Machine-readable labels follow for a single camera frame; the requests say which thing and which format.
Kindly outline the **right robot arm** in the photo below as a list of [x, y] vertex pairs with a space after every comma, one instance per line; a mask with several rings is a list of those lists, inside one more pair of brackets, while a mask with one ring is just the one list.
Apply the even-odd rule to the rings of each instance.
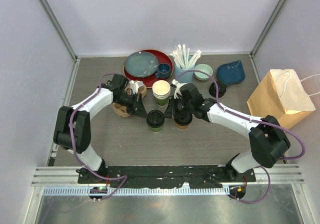
[[190, 115], [194, 115], [198, 119], [225, 126], [248, 138], [250, 150], [235, 155], [225, 165], [226, 178], [230, 181], [238, 181], [246, 171], [258, 166], [272, 168], [290, 148], [290, 141], [275, 117], [252, 117], [228, 109], [212, 98], [204, 99], [192, 83], [179, 83], [174, 80], [171, 86], [175, 91], [169, 98], [164, 117], [173, 117], [176, 122], [183, 123]]

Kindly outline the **single brown paper cup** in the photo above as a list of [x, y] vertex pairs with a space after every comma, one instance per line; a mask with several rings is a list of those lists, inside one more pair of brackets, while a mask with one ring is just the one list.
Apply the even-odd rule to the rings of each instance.
[[185, 130], [189, 127], [189, 125], [181, 125], [176, 123], [175, 126], [179, 129], [179, 130]]

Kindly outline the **black lid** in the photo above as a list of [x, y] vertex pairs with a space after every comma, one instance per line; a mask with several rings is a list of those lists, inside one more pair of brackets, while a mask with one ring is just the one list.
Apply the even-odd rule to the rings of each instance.
[[181, 114], [178, 117], [174, 118], [175, 123], [181, 126], [189, 125], [192, 122], [192, 120], [193, 120], [193, 116], [191, 113]]
[[151, 128], [161, 127], [165, 122], [165, 117], [163, 113], [159, 110], [152, 110], [148, 113], [146, 118], [146, 123]]

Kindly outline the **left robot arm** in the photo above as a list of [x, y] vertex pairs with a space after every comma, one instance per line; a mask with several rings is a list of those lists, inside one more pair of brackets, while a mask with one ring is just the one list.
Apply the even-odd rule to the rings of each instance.
[[53, 142], [74, 155], [89, 178], [100, 184], [107, 179], [107, 167], [91, 145], [91, 119], [102, 109], [118, 104], [126, 108], [129, 115], [147, 117], [141, 93], [144, 83], [130, 81], [123, 75], [114, 74], [112, 80], [100, 83], [84, 101], [59, 109]]

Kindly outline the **single green paper cup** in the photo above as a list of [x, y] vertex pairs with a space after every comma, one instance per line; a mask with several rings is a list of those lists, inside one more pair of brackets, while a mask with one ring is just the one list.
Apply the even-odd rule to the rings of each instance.
[[158, 133], [163, 129], [163, 125], [158, 125], [158, 126], [149, 126], [151, 131], [154, 133]]

